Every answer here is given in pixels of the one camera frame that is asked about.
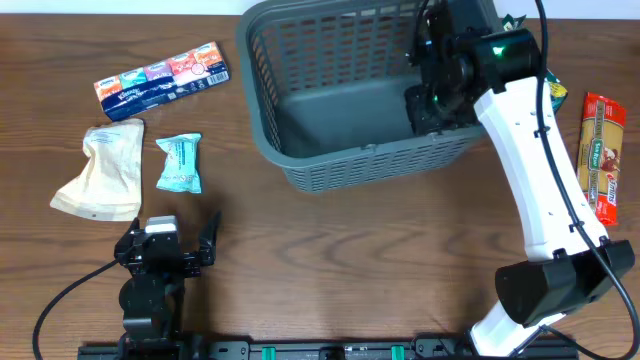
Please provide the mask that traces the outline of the green Nescafe coffee bag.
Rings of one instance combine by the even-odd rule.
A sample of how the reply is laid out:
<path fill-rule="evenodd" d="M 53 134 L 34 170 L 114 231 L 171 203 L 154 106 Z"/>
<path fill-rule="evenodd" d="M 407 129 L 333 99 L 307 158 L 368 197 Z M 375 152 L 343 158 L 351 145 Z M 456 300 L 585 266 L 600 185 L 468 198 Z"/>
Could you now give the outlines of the green Nescafe coffee bag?
<path fill-rule="evenodd" d="M 514 17 L 510 14 L 506 14 L 502 19 L 502 26 L 505 31 L 520 29 L 525 20 L 525 15 Z M 568 97 L 568 90 L 550 70 L 546 73 L 546 83 L 550 88 L 550 99 L 553 112 L 557 113 Z"/>

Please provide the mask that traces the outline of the grey plastic basket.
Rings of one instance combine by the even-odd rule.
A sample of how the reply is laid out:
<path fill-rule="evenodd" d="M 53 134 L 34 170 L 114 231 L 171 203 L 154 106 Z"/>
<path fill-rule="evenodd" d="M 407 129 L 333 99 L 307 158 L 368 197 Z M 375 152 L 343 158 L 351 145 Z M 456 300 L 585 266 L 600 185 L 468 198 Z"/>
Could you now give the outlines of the grey plastic basket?
<path fill-rule="evenodd" d="M 404 94 L 420 3 L 263 1 L 236 30 L 254 143 L 298 190 L 321 193 L 451 164 L 480 126 L 418 136 Z"/>

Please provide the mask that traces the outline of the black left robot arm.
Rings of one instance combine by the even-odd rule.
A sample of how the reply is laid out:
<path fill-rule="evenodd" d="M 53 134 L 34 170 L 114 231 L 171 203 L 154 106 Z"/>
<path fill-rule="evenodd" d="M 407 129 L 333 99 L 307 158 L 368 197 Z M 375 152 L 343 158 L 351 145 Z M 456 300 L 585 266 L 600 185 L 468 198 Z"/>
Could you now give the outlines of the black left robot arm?
<path fill-rule="evenodd" d="M 135 342 L 171 341 L 181 332 L 185 280 L 201 275 L 216 260 L 216 213 L 197 237 L 198 248 L 184 252 L 177 218 L 135 219 L 114 247 L 114 258 L 131 278 L 119 293 L 123 326 Z"/>

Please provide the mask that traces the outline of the red spaghetti packet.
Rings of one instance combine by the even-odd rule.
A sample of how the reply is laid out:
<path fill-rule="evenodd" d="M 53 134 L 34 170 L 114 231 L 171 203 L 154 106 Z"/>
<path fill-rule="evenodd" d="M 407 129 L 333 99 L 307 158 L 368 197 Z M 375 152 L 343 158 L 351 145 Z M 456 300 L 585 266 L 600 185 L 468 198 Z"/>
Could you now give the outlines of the red spaghetti packet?
<path fill-rule="evenodd" d="M 605 226 L 618 224 L 617 188 L 626 109 L 588 92 L 584 98 L 577 178 L 586 200 Z"/>

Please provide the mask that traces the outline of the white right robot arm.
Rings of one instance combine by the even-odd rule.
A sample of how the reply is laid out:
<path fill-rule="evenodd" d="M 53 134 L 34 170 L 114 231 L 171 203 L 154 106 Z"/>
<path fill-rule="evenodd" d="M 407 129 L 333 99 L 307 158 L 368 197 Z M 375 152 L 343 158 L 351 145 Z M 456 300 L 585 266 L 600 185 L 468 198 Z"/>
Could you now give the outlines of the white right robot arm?
<path fill-rule="evenodd" d="M 416 13 L 407 58 L 422 81 L 405 93 L 414 132 L 482 126 L 521 220 L 527 258 L 496 271 L 497 303 L 468 334 L 479 359 L 522 357 L 609 291 L 639 321 L 622 283 L 635 254 L 609 237 L 575 177 L 546 80 L 548 45 L 547 33 L 502 30 L 484 1 L 425 1 Z"/>

